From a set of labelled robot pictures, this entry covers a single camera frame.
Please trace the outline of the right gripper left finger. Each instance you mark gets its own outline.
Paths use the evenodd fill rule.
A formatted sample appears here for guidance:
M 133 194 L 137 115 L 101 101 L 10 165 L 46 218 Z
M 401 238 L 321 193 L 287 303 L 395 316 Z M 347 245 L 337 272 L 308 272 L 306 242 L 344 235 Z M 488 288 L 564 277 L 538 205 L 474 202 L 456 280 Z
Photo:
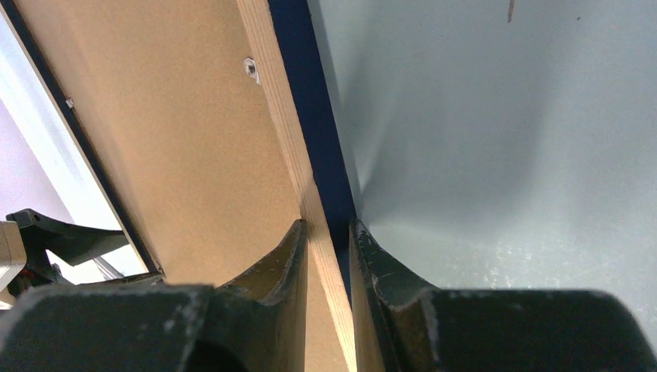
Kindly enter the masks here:
M 1 317 L 3 371 L 302 371 L 306 224 L 219 287 L 49 285 Z

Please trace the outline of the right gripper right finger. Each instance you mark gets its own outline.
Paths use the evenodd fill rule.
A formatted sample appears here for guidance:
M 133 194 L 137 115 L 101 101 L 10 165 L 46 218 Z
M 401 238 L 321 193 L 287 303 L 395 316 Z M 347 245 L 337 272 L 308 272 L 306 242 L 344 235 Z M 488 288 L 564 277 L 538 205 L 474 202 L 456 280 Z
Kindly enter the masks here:
M 360 371 L 654 371 L 635 317 L 586 290 L 441 289 L 358 219 L 349 273 Z

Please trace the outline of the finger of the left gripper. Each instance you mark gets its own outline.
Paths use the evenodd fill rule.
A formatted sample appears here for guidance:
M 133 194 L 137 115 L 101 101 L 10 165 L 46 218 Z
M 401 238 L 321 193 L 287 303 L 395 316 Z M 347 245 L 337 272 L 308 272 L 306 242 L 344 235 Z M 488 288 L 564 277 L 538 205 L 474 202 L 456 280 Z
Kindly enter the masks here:
M 98 229 L 52 219 L 30 208 L 6 216 L 15 222 L 29 257 L 49 250 L 71 266 L 127 246 L 122 230 Z

